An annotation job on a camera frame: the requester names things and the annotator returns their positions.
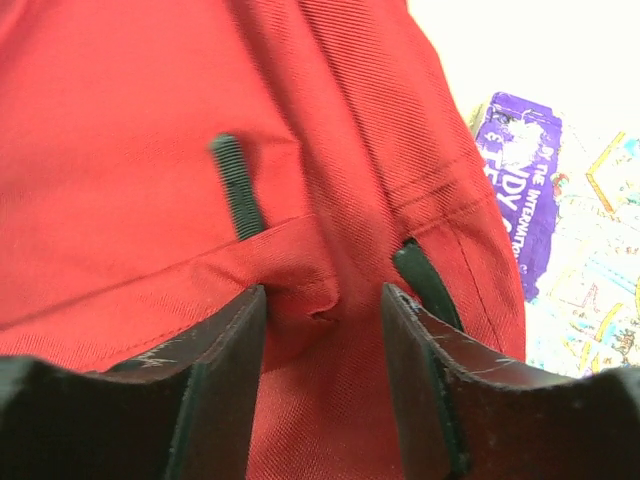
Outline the red backpack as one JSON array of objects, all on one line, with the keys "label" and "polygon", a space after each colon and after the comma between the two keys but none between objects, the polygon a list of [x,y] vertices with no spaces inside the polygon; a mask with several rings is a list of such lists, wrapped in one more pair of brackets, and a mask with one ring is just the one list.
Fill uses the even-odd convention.
[{"label": "red backpack", "polygon": [[104,370],[248,285],[252,479],[398,479],[379,302],[408,240],[525,356],[493,189],[403,1],[5,1],[1,350]]}]

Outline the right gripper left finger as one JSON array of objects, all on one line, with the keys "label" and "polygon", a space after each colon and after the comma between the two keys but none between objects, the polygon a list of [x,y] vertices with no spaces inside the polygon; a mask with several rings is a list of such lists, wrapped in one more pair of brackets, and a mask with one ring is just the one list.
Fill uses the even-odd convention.
[{"label": "right gripper left finger", "polygon": [[110,370],[1,360],[5,479],[241,479],[266,330],[253,286]]}]

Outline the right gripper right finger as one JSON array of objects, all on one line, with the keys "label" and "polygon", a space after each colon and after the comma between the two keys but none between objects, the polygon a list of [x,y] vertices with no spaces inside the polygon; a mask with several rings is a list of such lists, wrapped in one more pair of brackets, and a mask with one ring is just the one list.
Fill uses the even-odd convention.
[{"label": "right gripper right finger", "polygon": [[572,379],[494,351],[383,288],[391,396],[408,479],[635,479],[639,371]]}]

